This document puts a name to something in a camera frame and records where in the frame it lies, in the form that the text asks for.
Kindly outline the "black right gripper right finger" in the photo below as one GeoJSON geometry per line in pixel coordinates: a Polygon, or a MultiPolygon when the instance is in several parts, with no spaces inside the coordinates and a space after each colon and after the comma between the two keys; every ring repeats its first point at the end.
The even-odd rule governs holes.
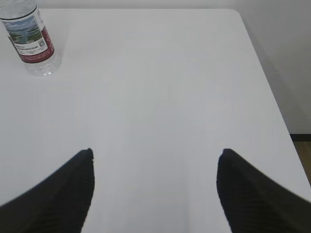
{"type": "Polygon", "coordinates": [[[233,233],[309,233],[311,203],[231,149],[219,157],[217,192],[233,233]]]}

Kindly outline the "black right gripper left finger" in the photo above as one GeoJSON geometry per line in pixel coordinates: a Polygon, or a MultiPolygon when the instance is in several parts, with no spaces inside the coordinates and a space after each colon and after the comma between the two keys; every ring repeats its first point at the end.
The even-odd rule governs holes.
{"type": "Polygon", "coordinates": [[[92,149],[78,152],[42,182],[0,207],[2,233],[80,233],[91,206],[92,149]]]}

